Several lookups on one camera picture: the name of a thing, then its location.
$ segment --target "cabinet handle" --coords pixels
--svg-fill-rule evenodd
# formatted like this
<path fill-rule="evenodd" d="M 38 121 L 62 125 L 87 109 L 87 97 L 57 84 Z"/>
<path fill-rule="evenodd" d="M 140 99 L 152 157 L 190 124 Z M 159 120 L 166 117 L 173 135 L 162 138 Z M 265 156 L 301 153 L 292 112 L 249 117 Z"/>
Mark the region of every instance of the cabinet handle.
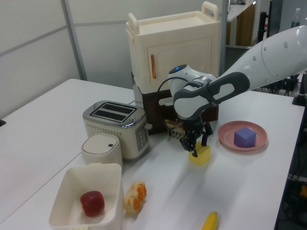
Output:
<path fill-rule="evenodd" d="M 150 57 L 152 58 L 153 79 L 155 79 L 156 78 L 156 74 L 155 74 L 154 55 L 151 54 Z"/>

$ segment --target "silver toaster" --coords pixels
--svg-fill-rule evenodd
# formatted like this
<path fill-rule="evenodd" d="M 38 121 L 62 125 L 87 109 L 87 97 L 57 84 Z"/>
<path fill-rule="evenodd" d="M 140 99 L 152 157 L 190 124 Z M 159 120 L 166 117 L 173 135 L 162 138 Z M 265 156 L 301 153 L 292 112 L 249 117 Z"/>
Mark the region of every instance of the silver toaster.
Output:
<path fill-rule="evenodd" d="M 145 111 L 136 106 L 118 102 L 100 101 L 83 113 L 87 135 L 109 133 L 120 141 L 123 159 L 134 160 L 149 146 Z"/>

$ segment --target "banana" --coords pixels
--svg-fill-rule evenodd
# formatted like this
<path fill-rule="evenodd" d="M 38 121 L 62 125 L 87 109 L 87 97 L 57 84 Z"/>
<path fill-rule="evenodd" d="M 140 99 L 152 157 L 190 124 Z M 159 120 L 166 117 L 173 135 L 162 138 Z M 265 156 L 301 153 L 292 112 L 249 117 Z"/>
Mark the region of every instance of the banana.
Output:
<path fill-rule="evenodd" d="M 216 230 L 218 225 L 217 212 L 212 212 L 207 216 L 201 230 Z"/>

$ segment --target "pink plate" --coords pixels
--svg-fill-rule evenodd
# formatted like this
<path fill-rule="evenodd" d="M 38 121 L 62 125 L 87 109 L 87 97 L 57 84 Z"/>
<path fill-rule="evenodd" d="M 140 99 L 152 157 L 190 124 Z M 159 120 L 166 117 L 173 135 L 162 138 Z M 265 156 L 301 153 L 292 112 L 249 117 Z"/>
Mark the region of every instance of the pink plate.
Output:
<path fill-rule="evenodd" d="M 243 127 L 250 128 L 257 133 L 256 146 L 251 148 L 241 148 L 234 144 L 235 132 Z M 257 150 L 265 144 L 268 138 L 267 132 L 262 127 L 248 121 L 231 121 L 223 124 L 218 131 L 218 136 L 224 145 L 234 150 L 241 151 Z"/>

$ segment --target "red apple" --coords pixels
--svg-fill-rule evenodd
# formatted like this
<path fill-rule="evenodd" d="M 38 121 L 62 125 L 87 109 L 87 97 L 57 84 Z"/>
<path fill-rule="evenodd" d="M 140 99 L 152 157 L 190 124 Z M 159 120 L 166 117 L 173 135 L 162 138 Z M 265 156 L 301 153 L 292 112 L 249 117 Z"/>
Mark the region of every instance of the red apple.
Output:
<path fill-rule="evenodd" d="M 105 200 L 99 191 L 90 191 L 80 197 L 83 213 L 88 217 L 94 217 L 105 209 Z"/>

